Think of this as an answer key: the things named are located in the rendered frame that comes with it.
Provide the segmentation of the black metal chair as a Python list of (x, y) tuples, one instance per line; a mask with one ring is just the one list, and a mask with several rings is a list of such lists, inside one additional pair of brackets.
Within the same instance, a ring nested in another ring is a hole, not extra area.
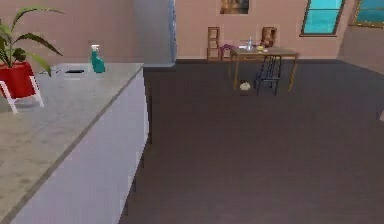
[(269, 84), (270, 88), (274, 88), (274, 95), (277, 95), (280, 77), (281, 77), (282, 57), (281, 56), (265, 56), (260, 71), (254, 80), (254, 88), (256, 94), (259, 94), (260, 87), (264, 82)]

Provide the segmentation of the blue window dark frame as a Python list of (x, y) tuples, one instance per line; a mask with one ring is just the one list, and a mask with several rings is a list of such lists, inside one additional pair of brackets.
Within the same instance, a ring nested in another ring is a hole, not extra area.
[(308, 0), (301, 36), (335, 36), (345, 0)]

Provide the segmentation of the purple chair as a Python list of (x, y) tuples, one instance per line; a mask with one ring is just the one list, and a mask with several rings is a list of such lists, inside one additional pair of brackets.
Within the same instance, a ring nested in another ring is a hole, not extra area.
[(229, 61), (231, 59), (231, 50), (234, 45), (224, 44), (219, 48), (219, 58), (222, 62)]

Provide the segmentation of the grey fridge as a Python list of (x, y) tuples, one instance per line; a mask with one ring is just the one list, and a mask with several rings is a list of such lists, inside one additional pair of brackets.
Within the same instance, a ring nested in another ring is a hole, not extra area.
[(172, 67), (177, 45), (175, 0), (134, 0), (139, 50), (145, 67)]

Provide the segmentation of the green house plant red pot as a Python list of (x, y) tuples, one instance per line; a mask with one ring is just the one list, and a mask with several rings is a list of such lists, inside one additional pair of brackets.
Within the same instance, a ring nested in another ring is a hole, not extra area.
[(62, 14), (62, 11), (57, 9), (31, 6), (21, 8), (16, 13), (11, 26), (3, 24), (0, 20), (0, 94), (7, 100), (14, 114), (18, 113), (15, 102), (23, 98), (33, 97), (41, 107), (44, 106), (36, 77), (27, 58), (33, 59), (48, 76), (52, 74), (51, 66), (41, 56), (16, 47), (15, 44), (22, 40), (31, 40), (61, 56), (51, 43), (37, 34), (25, 33), (17, 38), (13, 37), (17, 22), (25, 14), (34, 11)]

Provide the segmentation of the blue window gold frame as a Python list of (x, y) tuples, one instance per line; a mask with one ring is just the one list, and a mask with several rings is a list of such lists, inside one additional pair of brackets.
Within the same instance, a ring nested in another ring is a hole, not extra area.
[(384, 29), (384, 0), (356, 0), (350, 26)]

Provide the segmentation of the teal spray bottle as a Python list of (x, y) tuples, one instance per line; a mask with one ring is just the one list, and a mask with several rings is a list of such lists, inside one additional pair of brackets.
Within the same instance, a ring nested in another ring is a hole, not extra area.
[(94, 44), (91, 46), (91, 63), (95, 73), (104, 73), (104, 61), (98, 56), (99, 46)]

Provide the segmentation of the brown wooden table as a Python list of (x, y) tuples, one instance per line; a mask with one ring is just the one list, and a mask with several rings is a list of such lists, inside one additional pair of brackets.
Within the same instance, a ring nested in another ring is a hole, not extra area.
[(248, 51), (247, 47), (234, 47), (231, 50), (231, 59), (229, 62), (229, 73), (228, 75), (233, 78), (233, 88), (237, 89), (240, 86), (239, 80), (239, 65), (242, 61), (261, 61), (263, 63), (265, 56), (281, 56), (282, 60), (284, 58), (292, 58), (293, 65), (289, 75), (289, 84), (288, 90), (291, 90), (294, 84), (295, 71), (297, 66), (297, 59), (299, 53), (290, 49), (282, 47), (269, 47), (264, 48), (263, 52), (258, 52), (256, 47), (253, 47), (252, 50)]

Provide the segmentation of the grey kitchen counter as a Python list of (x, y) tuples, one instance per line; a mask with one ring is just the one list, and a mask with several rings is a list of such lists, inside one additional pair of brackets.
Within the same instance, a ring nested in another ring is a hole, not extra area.
[(0, 224), (118, 224), (148, 138), (142, 64), (38, 83), (43, 107), (0, 107)]

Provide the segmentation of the brown wooden shelf unit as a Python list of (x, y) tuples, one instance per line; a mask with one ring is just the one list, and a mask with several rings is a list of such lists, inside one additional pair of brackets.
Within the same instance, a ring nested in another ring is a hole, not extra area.
[(265, 47), (273, 47), (276, 42), (277, 29), (275, 27), (263, 27), (261, 43)]
[(207, 60), (218, 61), (220, 59), (220, 28), (209, 27), (207, 32)]

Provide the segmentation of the framed dark picture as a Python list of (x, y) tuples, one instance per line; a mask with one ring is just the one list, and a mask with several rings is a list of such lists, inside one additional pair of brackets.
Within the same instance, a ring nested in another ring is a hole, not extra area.
[(221, 0), (221, 14), (247, 14), (249, 0)]

